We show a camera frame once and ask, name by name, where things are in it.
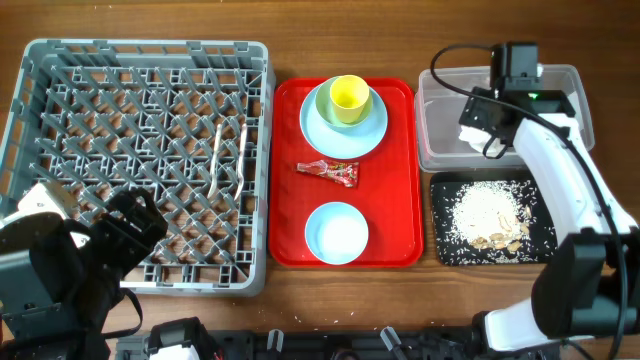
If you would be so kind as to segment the white napkin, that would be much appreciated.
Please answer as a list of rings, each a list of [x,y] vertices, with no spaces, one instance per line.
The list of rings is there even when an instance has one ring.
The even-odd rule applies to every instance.
[[[465,125],[461,126],[458,138],[488,157],[496,157],[504,149],[499,139],[492,140],[489,133]]]

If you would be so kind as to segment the white plastic spoon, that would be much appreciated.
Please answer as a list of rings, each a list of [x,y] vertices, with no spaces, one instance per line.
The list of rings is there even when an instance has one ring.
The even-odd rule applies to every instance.
[[[209,187],[209,191],[207,193],[207,198],[210,201],[212,201],[215,198],[216,192],[217,192],[217,178],[218,178],[217,164],[219,161],[219,149],[221,145],[222,129],[223,129],[222,124],[218,124],[216,126],[214,145],[213,145],[213,156],[211,158],[211,165],[210,165],[211,184]]]

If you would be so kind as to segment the white plastic fork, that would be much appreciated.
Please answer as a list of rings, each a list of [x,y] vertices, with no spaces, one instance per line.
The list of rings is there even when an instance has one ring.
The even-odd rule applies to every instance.
[[[238,184],[237,184],[236,192],[234,195],[234,201],[239,201],[241,197],[241,193],[243,191],[244,182],[245,182],[244,159],[245,159],[245,152],[246,152],[247,135],[248,135],[248,126],[246,123],[244,123],[241,126],[241,133],[240,133],[239,157],[238,157],[238,163],[236,168]]]

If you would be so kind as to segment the yellow plastic cup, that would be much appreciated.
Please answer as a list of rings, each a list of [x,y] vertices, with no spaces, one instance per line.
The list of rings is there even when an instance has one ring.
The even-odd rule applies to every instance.
[[[344,124],[353,124],[370,98],[369,85],[359,76],[341,75],[331,84],[329,98],[337,119]]]

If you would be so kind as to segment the red snack wrapper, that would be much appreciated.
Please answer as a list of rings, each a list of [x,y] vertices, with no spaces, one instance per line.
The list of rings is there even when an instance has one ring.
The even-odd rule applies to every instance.
[[[359,163],[335,160],[316,160],[297,163],[296,171],[331,180],[347,188],[355,188],[359,183]]]

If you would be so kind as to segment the green bowl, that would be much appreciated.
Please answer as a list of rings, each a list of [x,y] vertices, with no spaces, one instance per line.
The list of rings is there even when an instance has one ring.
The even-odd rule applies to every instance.
[[[353,123],[343,123],[339,120],[334,113],[333,105],[330,99],[330,87],[337,77],[332,77],[326,80],[319,86],[316,93],[315,105],[318,113],[324,119],[324,121],[334,128],[353,128],[357,127],[360,123],[364,122],[369,116],[373,107],[373,96],[370,95],[369,99],[364,105],[364,108],[359,117]]]

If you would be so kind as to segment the light blue bowl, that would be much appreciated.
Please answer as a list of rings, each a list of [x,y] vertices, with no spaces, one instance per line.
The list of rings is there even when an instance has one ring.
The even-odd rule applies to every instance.
[[[369,227],[363,214],[344,202],[328,202],[308,217],[304,237],[308,250],[322,263],[346,265],[366,249]]]

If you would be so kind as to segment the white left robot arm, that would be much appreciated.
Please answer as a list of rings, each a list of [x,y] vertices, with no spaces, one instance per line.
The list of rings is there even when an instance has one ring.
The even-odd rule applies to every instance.
[[[150,192],[123,190],[90,226],[71,218],[76,199],[56,182],[34,185],[1,221],[1,319],[12,338],[4,359],[106,359],[109,312],[124,298],[121,280],[151,254],[168,224]]]

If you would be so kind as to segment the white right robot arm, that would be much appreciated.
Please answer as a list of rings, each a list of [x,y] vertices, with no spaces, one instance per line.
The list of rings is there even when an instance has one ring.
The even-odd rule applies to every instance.
[[[477,315],[487,354],[513,354],[564,339],[639,331],[639,226],[619,205],[580,137],[560,90],[474,88],[463,126],[515,150],[533,175],[558,239],[528,299]]]

